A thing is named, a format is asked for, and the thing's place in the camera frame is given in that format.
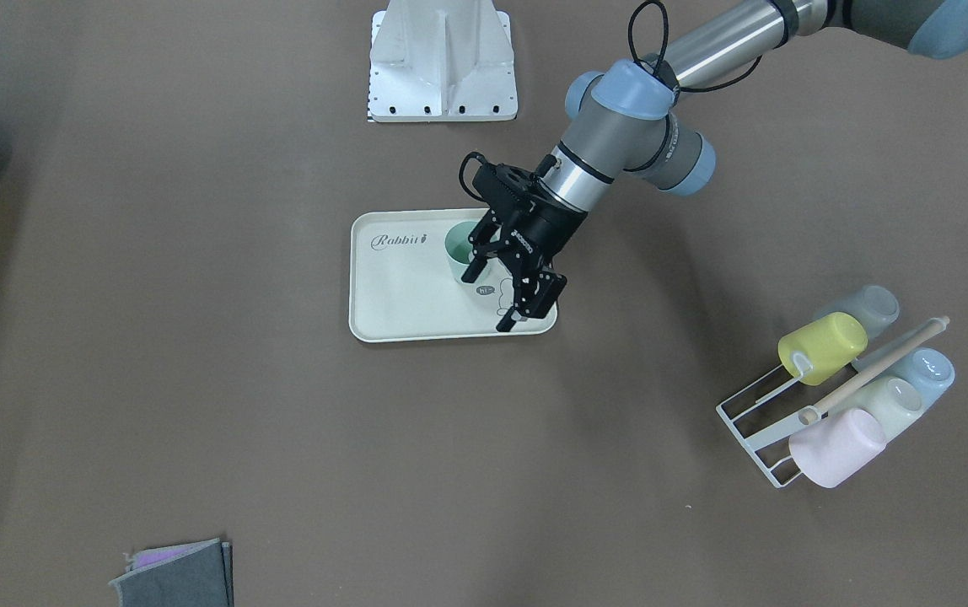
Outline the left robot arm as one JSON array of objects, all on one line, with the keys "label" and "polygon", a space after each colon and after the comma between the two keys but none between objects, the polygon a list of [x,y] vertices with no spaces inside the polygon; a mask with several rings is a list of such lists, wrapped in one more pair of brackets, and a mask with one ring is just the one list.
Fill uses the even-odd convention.
[{"label": "left robot arm", "polygon": [[828,27],[947,59],[968,50],[968,1],[742,1],[676,41],[663,24],[658,51],[632,51],[570,84],[569,127],[537,168],[469,153],[480,166],[465,191],[487,212],[468,235],[461,281],[474,283],[492,259],[506,268],[512,295],[497,330],[549,314],[567,283],[553,259],[616,177],[633,175],[677,196],[708,183],[714,148],[678,122],[677,101],[726,88],[728,73],[752,73],[769,51]]}]

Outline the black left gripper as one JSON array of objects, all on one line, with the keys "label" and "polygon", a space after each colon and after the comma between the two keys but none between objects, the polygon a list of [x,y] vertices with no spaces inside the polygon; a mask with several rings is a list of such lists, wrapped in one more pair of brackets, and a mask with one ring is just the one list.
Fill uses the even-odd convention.
[{"label": "black left gripper", "polygon": [[493,197],[488,206],[494,216],[460,225],[460,281],[488,279],[494,259],[506,266],[514,276],[514,299],[496,330],[510,333],[516,323],[544,319],[557,303],[567,277],[550,266],[588,214],[536,199]]}]

